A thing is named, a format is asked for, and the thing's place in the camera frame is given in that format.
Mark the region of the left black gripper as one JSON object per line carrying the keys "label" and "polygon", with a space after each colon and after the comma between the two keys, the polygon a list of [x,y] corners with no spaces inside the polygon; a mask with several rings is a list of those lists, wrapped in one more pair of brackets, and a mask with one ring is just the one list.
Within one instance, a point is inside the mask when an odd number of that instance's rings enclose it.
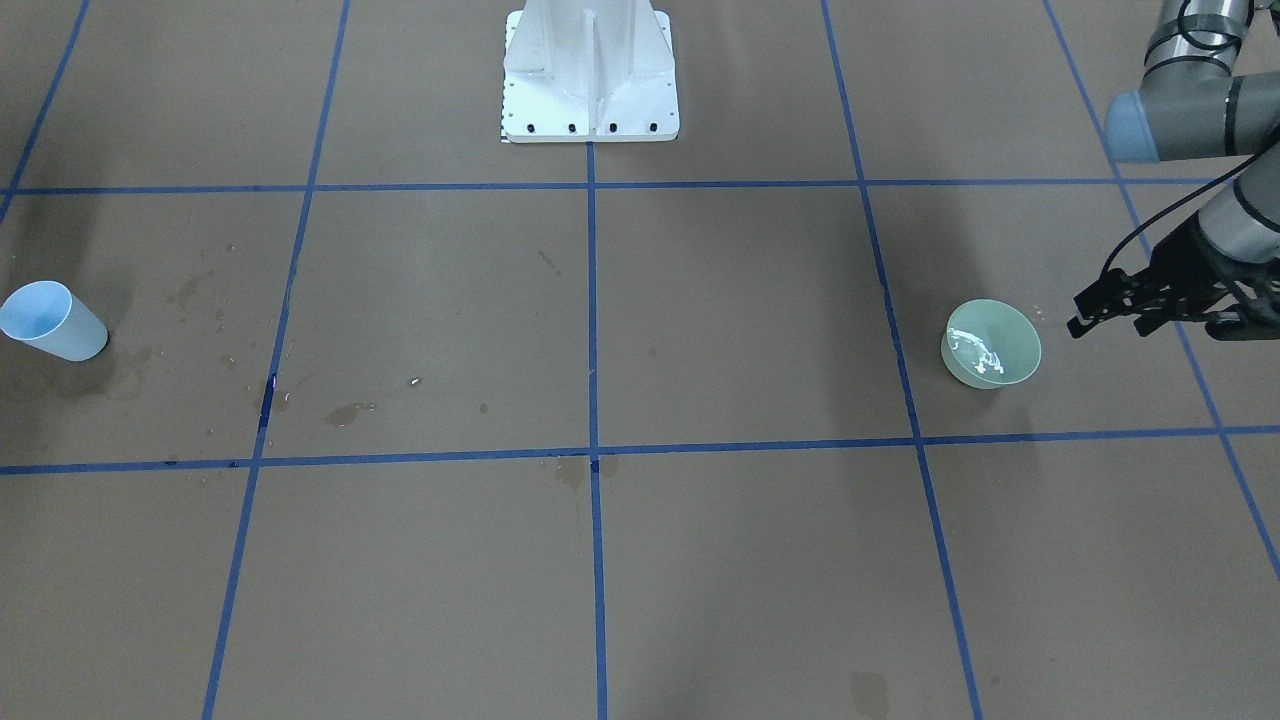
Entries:
{"label": "left black gripper", "polygon": [[1249,263],[1216,247],[1198,217],[1185,219],[1157,243],[1148,270],[1157,287],[1124,270],[1105,270],[1073,300],[1068,324],[1080,340],[1100,323],[1140,316],[1142,323],[1199,322],[1221,342],[1279,340],[1277,259]]}

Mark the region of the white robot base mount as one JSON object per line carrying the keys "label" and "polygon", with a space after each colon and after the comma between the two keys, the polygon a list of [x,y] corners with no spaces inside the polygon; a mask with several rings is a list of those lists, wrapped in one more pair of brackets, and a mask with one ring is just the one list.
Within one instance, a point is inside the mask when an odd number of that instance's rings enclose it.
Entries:
{"label": "white robot base mount", "polygon": [[527,1],[504,22],[500,140],[668,142],[681,118],[672,23],[649,1]]}

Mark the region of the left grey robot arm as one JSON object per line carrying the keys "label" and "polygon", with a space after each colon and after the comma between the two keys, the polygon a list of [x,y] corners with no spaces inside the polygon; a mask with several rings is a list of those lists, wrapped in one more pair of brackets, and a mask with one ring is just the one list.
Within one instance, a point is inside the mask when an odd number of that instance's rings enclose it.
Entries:
{"label": "left grey robot arm", "polygon": [[1239,164],[1196,191],[1204,205],[1152,247],[1146,268],[1120,269],[1117,243],[1074,299],[1071,337],[1129,316],[1143,337],[1185,322],[1222,342],[1277,338],[1279,81],[1234,69],[1256,13],[1254,1],[1161,6],[1140,85],[1108,106],[1107,155],[1126,164]]}

